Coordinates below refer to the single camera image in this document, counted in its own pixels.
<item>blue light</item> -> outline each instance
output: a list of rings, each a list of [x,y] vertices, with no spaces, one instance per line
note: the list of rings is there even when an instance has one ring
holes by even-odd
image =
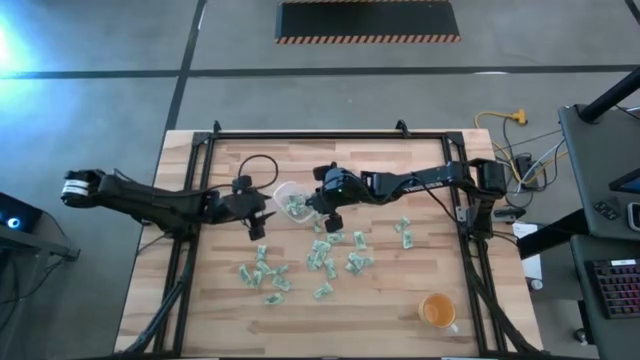
[[[20,219],[11,218],[11,219],[7,220],[7,226],[10,229],[17,229],[20,226]]]

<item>clear plastic bowl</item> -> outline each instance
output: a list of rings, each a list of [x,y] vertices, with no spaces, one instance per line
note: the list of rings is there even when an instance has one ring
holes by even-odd
[[[315,211],[307,206],[304,206],[301,212],[294,213],[288,208],[291,196],[302,196],[304,199],[309,198],[309,194],[302,187],[296,184],[295,181],[287,181],[282,183],[276,191],[273,192],[273,200],[275,200],[278,207],[291,218],[291,220],[298,224],[305,223],[311,219]]]

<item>keyboard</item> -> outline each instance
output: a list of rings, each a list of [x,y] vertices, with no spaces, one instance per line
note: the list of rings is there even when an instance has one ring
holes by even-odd
[[[608,319],[640,317],[640,259],[587,261]]]

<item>black floor mat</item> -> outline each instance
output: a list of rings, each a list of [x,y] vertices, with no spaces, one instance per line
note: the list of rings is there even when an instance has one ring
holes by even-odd
[[[293,0],[278,6],[278,44],[459,41],[446,0]]]

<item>clear container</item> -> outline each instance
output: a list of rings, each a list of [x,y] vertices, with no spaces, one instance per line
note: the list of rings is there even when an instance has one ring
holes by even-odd
[[[295,181],[287,181],[282,183],[276,191],[273,192],[273,199],[278,207],[284,211],[291,220],[298,224],[305,223],[311,219],[315,211],[310,207],[304,206],[303,201],[309,198],[309,194]],[[292,202],[298,201],[298,206],[291,205]]]

